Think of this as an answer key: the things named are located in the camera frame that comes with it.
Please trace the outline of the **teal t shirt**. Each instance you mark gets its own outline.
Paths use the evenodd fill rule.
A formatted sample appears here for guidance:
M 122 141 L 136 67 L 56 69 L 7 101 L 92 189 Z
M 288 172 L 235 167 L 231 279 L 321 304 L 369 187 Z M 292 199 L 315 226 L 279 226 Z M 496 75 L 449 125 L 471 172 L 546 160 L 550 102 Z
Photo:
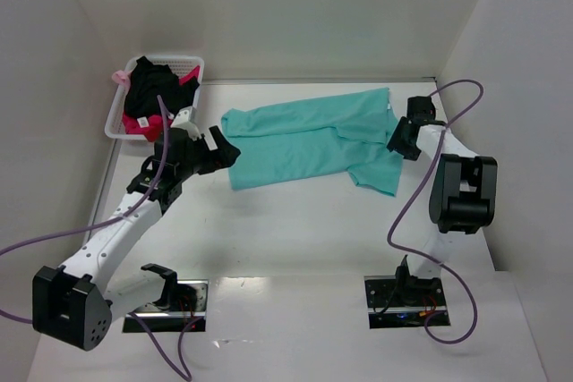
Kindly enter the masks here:
M 236 191 L 343 172 L 358 187 L 398 191 L 402 157 L 388 149 L 398 120 L 387 88 L 231 109 L 221 125 L 241 151 L 229 169 Z

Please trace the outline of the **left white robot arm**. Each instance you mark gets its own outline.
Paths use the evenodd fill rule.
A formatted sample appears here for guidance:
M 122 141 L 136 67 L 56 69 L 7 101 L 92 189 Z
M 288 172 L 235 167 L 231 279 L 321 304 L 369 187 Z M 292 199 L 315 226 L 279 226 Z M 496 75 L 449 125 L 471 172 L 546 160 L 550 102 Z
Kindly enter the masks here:
M 172 127 L 154 144 L 154 152 L 133 177 L 114 215 L 56 268 L 42 267 L 32 280 L 32 326 L 83 351 L 93 350 L 110 325 L 151 303 L 170 309 L 181 289 L 177 273 L 147 263 L 133 280 L 113 286 L 113 274 L 140 238 L 181 196 L 184 182 L 231 167 L 241 151 L 217 126 L 210 127 L 216 147 L 204 136 Z

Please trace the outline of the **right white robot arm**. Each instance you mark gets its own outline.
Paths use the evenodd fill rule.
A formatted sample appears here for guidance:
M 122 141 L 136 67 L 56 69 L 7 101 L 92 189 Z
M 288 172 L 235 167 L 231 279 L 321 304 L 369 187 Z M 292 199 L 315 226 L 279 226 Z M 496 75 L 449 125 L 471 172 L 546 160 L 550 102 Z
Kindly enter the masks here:
M 443 264 L 462 237 L 491 224 L 498 164 L 466 148 L 436 119 L 432 100 L 422 96 L 407 100 L 406 115 L 389 139 L 388 150 L 410 161 L 421 154 L 438 158 L 428 203 L 437 232 L 430 235 L 412 267 L 403 258 L 396 270 L 394 298 L 412 305 L 437 292 Z

